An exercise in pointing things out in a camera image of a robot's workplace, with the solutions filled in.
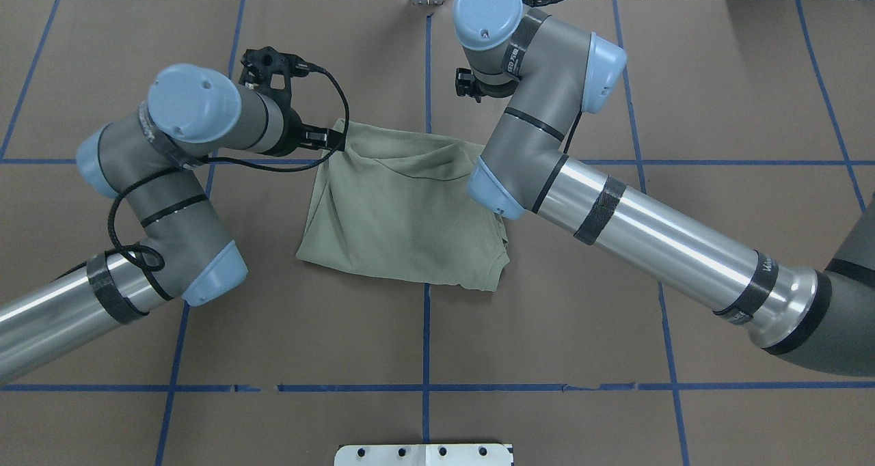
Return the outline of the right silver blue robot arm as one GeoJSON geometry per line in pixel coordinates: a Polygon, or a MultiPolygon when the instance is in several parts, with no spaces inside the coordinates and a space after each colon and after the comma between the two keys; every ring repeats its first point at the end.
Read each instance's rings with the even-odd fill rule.
{"type": "Polygon", "coordinates": [[[474,201],[599,246],[784,362],[873,376],[872,204],[825,269],[782,266],[561,150],[621,80],[624,49],[522,0],[455,0],[453,22],[469,63],[457,94],[509,99],[468,180],[474,201]]]}

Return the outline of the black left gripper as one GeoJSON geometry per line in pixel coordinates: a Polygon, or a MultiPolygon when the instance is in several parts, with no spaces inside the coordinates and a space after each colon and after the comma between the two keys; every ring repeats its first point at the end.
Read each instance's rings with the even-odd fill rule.
{"type": "Polygon", "coordinates": [[[308,150],[344,150],[346,134],[329,128],[312,128],[303,123],[294,108],[282,111],[282,134],[276,142],[276,155],[288,156],[298,148],[308,150]]]}

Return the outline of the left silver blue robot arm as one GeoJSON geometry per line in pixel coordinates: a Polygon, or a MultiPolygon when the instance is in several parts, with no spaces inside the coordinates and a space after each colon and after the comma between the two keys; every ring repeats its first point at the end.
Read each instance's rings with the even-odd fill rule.
{"type": "Polygon", "coordinates": [[[86,183],[112,199],[112,246],[2,308],[2,383],[8,384],[179,298],[201,306],[241,285],[249,269],[195,170],[227,148],[284,156],[298,146],[346,143],[306,126],[290,106],[291,78],[327,70],[310,62],[251,67],[234,83],[212,68],[174,64],[157,74],[128,117],[80,146],[86,183]]]}

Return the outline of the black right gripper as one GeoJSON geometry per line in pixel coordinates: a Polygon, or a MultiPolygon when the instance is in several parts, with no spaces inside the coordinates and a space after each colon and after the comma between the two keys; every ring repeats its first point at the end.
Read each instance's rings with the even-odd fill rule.
{"type": "Polygon", "coordinates": [[[476,102],[482,98],[509,98],[518,85],[519,82],[513,79],[501,84],[487,84],[475,77],[469,68],[456,68],[455,71],[456,95],[473,98],[476,102]]]}

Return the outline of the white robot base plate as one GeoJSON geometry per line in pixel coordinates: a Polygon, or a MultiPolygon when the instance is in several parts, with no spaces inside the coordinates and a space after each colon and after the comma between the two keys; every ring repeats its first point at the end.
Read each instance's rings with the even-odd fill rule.
{"type": "Polygon", "coordinates": [[[513,446],[501,443],[347,445],[334,465],[515,465],[513,446]]]}

